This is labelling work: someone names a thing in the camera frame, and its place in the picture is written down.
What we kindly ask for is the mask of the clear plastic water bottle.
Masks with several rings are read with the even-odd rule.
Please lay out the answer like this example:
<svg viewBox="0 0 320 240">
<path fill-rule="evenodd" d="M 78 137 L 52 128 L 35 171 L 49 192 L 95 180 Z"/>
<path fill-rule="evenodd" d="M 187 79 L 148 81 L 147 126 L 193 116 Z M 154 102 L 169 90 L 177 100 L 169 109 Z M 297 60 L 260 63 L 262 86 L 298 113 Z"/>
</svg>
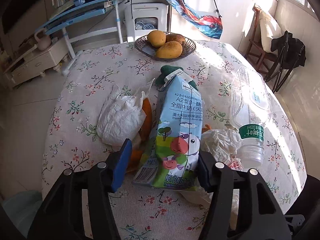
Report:
<svg viewBox="0 0 320 240">
<path fill-rule="evenodd" d="M 244 168 L 257 168 L 264 159 L 264 128 L 271 119 L 271 103 L 263 77 L 254 69 L 239 67 L 231 85 L 231 124 L 238 129 L 237 150 Z"/>
</svg>

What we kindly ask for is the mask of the black folding chair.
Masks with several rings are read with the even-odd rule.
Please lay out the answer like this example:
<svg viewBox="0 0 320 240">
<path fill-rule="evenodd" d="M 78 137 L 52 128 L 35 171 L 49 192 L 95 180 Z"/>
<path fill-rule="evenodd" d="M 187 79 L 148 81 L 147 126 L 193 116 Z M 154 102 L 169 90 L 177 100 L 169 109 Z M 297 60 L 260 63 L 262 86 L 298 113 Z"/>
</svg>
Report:
<svg viewBox="0 0 320 240">
<path fill-rule="evenodd" d="M 305 67 L 306 55 L 304 43 L 293 37 L 287 30 L 284 35 L 271 41 L 271 50 L 277 51 L 278 56 L 271 69 L 264 77 L 265 82 L 276 79 L 272 92 L 278 92 L 291 72 L 297 67 Z"/>
</svg>

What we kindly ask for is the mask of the green knitted cloth with label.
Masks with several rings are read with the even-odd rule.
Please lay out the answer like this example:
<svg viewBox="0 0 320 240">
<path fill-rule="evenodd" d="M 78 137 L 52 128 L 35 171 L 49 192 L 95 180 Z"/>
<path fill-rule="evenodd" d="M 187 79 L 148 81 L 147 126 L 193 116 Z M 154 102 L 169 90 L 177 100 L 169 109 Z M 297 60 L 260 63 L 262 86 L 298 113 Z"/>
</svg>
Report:
<svg viewBox="0 0 320 240">
<path fill-rule="evenodd" d="M 191 85 L 193 88 L 198 90 L 193 78 L 189 76 L 182 67 L 176 67 L 176 66 L 170 66 L 170 65 L 164 65 L 161 67 L 161 74 L 155 80 L 155 85 L 157 87 L 162 87 L 176 75 L 180 76 L 184 81 L 189 83 L 189 85 Z"/>
</svg>

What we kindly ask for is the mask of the wooden chair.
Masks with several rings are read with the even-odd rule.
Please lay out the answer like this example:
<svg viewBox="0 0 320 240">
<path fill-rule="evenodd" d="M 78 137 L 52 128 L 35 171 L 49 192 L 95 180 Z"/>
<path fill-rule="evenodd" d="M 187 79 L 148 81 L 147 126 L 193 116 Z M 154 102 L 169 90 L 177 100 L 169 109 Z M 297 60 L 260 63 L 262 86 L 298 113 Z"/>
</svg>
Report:
<svg viewBox="0 0 320 240">
<path fill-rule="evenodd" d="M 253 31 L 244 58 L 264 77 L 271 75 L 278 53 L 271 51 L 271 42 L 282 35 L 281 28 L 269 12 L 259 6 L 253 7 Z"/>
</svg>

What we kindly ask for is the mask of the blue cow milk carton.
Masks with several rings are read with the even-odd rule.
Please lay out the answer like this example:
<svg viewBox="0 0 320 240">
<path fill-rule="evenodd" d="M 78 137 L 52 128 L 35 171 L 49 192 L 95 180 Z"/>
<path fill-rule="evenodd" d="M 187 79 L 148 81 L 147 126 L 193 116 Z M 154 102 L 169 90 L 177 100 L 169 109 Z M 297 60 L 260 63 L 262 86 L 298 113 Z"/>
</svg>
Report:
<svg viewBox="0 0 320 240">
<path fill-rule="evenodd" d="M 194 190 L 203 107 L 186 74 L 171 73 L 158 93 L 157 124 L 133 183 L 169 190 Z"/>
</svg>

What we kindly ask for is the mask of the pink kettlebell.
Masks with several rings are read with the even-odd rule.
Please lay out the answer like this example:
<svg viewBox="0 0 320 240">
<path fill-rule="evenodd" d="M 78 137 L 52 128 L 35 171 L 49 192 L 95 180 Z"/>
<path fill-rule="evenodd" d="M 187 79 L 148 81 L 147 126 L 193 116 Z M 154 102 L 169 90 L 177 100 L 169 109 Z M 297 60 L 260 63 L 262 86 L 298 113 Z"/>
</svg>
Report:
<svg viewBox="0 0 320 240">
<path fill-rule="evenodd" d="M 35 38 L 35 40 L 37 42 L 37 48 L 40 51 L 46 50 L 52 44 L 50 36 L 45 34 L 45 29 L 44 28 L 41 28 L 40 30 L 36 31 L 35 34 L 34 34 L 34 38 Z"/>
</svg>

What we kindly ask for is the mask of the orange peel piece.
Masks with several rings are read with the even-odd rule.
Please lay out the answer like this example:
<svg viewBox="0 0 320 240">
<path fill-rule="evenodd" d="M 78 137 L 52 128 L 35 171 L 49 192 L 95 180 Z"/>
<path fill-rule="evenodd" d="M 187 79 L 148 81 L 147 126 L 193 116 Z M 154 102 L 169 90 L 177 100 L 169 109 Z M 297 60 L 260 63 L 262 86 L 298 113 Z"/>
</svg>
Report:
<svg viewBox="0 0 320 240">
<path fill-rule="evenodd" d="M 142 110 L 146 114 L 145 120 L 141 129 L 138 132 L 138 135 L 141 138 L 141 142 L 145 143 L 149 139 L 149 135 L 152 128 L 152 109 L 148 98 L 144 99 Z M 144 145 L 139 146 L 136 150 L 132 150 L 130 162 L 128 164 L 126 172 L 133 172 L 138 168 L 138 164 L 144 152 Z"/>
</svg>

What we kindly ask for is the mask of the blue adjustable study desk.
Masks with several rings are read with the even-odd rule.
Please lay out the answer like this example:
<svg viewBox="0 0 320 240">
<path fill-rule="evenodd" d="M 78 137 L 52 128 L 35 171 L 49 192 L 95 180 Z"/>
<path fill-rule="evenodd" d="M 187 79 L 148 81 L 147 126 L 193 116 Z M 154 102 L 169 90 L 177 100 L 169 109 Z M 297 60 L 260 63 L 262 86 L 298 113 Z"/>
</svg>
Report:
<svg viewBox="0 0 320 240">
<path fill-rule="evenodd" d="M 51 35 L 57 31 L 62 31 L 65 44 L 71 56 L 71 62 L 62 69 L 62 75 L 69 74 L 71 66 L 79 58 L 82 51 L 74 52 L 73 43 L 85 40 L 90 37 L 100 36 L 109 33 L 118 33 L 119 42 L 123 43 L 123 36 L 121 33 L 120 13 L 119 5 L 121 2 L 131 2 L 131 0 L 95 0 L 86 2 L 82 5 L 75 6 L 72 9 L 68 9 L 49 21 L 41 25 L 35 30 L 35 35 L 43 31 L 46 35 Z M 84 34 L 69 38 L 66 28 L 76 23 L 83 22 L 90 18 L 105 15 L 108 12 L 115 11 L 116 13 L 116 25 L 114 27 L 99 29 L 96 31 L 87 31 Z"/>
</svg>

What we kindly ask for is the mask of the white tissue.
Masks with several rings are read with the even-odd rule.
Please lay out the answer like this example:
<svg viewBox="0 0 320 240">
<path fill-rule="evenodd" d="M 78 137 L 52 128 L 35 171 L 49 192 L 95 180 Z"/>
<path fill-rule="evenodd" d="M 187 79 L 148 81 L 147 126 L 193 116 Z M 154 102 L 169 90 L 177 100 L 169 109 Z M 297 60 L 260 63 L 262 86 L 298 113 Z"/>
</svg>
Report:
<svg viewBox="0 0 320 240">
<path fill-rule="evenodd" d="M 238 156 L 241 145 L 239 131 L 233 126 L 228 126 L 226 129 L 209 129 L 201 135 L 200 149 L 211 153 L 216 161 L 224 163 L 233 170 L 244 170 Z"/>
<path fill-rule="evenodd" d="M 104 144 L 119 147 L 125 139 L 141 142 L 138 132 L 146 117 L 143 101 L 148 98 L 152 83 L 143 85 L 133 95 L 123 95 L 118 85 L 112 87 L 97 123 L 97 135 Z"/>
</svg>

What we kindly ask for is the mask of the white tv cabinet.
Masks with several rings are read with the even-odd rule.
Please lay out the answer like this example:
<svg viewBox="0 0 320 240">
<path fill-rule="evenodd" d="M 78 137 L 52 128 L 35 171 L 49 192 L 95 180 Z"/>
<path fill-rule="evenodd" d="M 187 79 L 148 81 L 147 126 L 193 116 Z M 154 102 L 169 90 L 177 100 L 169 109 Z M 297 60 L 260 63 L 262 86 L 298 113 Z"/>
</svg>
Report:
<svg viewBox="0 0 320 240">
<path fill-rule="evenodd" d="M 35 45 L 5 69 L 4 82 L 12 89 L 37 76 L 45 76 L 45 71 L 50 68 L 58 71 L 61 61 L 67 54 L 68 48 L 63 38 L 44 51 L 38 50 Z"/>
</svg>

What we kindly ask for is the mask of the brown spotted mango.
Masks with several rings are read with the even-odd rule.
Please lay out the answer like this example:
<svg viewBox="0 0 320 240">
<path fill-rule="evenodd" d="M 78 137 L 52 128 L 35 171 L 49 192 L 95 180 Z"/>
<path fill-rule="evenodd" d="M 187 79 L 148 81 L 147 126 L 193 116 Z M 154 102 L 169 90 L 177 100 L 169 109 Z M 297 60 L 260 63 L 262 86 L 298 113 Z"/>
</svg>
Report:
<svg viewBox="0 0 320 240">
<path fill-rule="evenodd" d="M 170 33 L 166 35 L 166 42 L 176 41 L 181 45 L 185 44 L 185 37 L 181 34 Z"/>
</svg>

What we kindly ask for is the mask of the yellow mango back left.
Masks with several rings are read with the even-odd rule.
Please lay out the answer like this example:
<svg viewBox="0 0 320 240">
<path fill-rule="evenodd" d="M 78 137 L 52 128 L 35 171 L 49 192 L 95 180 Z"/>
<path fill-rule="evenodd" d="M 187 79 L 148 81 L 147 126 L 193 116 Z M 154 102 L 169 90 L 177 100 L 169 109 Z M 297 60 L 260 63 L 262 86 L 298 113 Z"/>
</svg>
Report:
<svg viewBox="0 0 320 240">
<path fill-rule="evenodd" d="M 147 41 L 155 48 L 166 43 L 166 34 L 160 30 L 153 30 L 147 35 Z"/>
</svg>

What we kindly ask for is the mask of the white plastic chair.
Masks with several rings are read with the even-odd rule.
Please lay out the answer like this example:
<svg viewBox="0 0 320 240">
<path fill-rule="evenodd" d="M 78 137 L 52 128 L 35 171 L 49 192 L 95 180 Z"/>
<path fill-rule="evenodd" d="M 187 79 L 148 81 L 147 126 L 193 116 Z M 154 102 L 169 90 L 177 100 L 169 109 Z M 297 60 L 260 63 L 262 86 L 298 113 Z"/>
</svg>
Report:
<svg viewBox="0 0 320 240">
<path fill-rule="evenodd" d="M 124 10 L 127 42 L 153 30 L 167 31 L 168 6 L 163 3 L 133 3 Z"/>
</svg>

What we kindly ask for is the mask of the yellow mango front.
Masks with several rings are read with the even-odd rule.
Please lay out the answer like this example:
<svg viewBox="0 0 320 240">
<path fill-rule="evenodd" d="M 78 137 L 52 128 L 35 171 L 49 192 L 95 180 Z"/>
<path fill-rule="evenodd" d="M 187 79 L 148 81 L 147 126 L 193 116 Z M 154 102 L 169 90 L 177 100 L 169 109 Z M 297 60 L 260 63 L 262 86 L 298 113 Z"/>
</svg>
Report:
<svg viewBox="0 0 320 240">
<path fill-rule="evenodd" d="M 156 57 L 161 59 L 178 58 L 183 51 L 182 45 L 177 41 L 166 42 L 156 51 Z"/>
</svg>

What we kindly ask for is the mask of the white wall cabinet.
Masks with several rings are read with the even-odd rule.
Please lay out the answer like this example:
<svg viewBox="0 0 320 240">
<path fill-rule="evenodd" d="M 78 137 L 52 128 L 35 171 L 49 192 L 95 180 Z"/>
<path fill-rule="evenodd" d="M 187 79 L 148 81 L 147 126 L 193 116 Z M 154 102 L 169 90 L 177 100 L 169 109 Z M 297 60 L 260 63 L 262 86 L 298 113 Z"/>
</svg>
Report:
<svg viewBox="0 0 320 240">
<path fill-rule="evenodd" d="M 184 0 L 200 17 L 222 16 L 223 30 L 220 42 L 231 44 L 244 53 L 249 45 L 254 30 L 254 7 L 269 12 L 276 12 L 277 0 Z"/>
</svg>

